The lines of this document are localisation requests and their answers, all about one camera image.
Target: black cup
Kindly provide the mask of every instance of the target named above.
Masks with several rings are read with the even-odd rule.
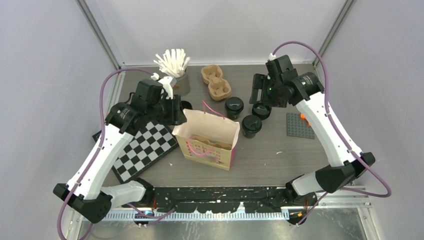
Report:
[[[181,101],[181,107],[182,109],[189,109],[189,110],[193,110],[192,104],[188,101]]]
[[[244,108],[243,100],[236,96],[230,97],[225,101],[226,117],[231,120],[236,120]]]
[[[241,129],[243,135],[251,139],[256,136],[256,133],[259,132],[262,128],[262,120],[255,115],[245,116],[243,121],[241,121]]]
[[[270,106],[265,106],[263,103],[257,102],[253,104],[252,114],[258,116],[261,120],[265,120],[271,115],[271,109]]]

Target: white wall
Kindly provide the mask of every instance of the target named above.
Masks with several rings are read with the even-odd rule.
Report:
[[[344,0],[89,0],[115,53],[127,65],[184,48],[191,63],[263,63],[285,41],[319,48]],[[313,54],[287,46],[294,62]]]
[[[113,67],[75,1],[3,1],[0,23],[0,239],[58,239],[53,187],[93,147]]]
[[[423,239],[422,0],[356,1],[324,55],[334,111],[393,190],[372,198],[383,239]],[[366,173],[368,190],[384,188]]]

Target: paper bag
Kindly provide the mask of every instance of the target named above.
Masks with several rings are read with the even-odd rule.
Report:
[[[187,122],[175,126],[172,134],[176,136],[184,157],[230,170],[240,124],[222,115],[216,116],[204,111],[184,109],[183,112]]]

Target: gray cup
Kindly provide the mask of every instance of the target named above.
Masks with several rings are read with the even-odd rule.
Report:
[[[184,73],[184,75],[176,78],[176,84],[172,89],[173,94],[180,95],[182,97],[190,93],[190,81],[187,71]]]

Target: black cup lid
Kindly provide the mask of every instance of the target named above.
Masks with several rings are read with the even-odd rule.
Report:
[[[257,133],[262,128],[262,120],[255,115],[245,116],[241,121],[241,126],[249,132]]]
[[[241,112],[245,108],[243,100],[239,97],[232,96],[225,101],[225,109],[232,112]]]
[[[267,119],[271,114],[271,107],[257,102],[252,107],[252,114],[258,116],[261,120]]]

